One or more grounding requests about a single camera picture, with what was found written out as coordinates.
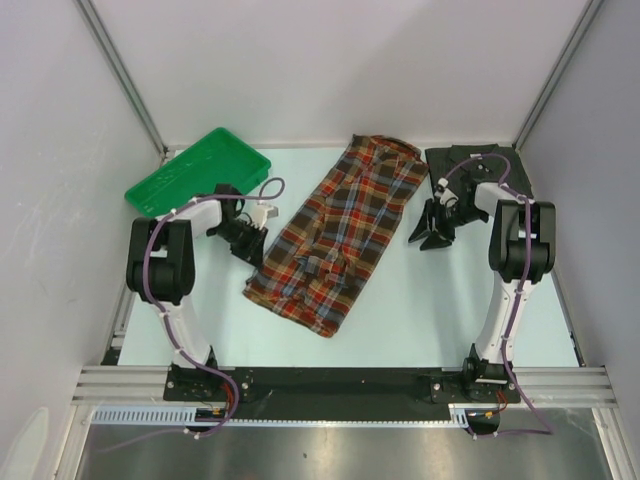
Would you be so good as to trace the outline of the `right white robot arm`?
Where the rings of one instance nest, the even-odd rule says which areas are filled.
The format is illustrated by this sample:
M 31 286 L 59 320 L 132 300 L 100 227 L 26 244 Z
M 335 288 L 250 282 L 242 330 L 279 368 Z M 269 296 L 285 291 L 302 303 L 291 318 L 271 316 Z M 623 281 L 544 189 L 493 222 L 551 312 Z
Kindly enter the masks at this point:
M 515 336 L 524 307 L 556 257 L 556 208 L 537 202 L 505 183 L 474 182 L 457 194 L 450 182 L 437 181 L 409 237 L 422 251 L 453 244 L 456 229 L 472 221 L 490 221 L 488 263 L 494 286 L 486 319 L 457 375 L 473 401 L 500 399 L 513 383 Z

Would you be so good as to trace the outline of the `red plaid long sleeve shirt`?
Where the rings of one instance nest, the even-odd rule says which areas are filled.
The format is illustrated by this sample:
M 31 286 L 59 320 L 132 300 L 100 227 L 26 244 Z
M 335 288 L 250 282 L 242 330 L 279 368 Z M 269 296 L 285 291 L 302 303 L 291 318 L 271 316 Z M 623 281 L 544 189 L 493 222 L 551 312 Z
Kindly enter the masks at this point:
M 355 135 L 247 280 L 255 304 L 330 338 L 338 332 L 429 172 L 420 150 Z

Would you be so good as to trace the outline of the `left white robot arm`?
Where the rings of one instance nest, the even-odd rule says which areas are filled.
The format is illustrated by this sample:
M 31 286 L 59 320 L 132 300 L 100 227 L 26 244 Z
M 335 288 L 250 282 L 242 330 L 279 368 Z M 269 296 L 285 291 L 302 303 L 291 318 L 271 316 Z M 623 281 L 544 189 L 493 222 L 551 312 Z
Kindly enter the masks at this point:
M 255 197 L 255 204 L 245 211 L 247 199 L 233 186 L 221 184 L 211 195 L 197 195 L 162 216 L 138 218 L 132 224 L 126 284 L 154 309 L 174 349 L 167 378 L 170 393 L 187 387 L 207 400 L 223 383 L 191 298 L 196 281 L 194 240 L 217 236 L 229 244 L 233 256 L 260 266 L 267 221 L 278 209 Z

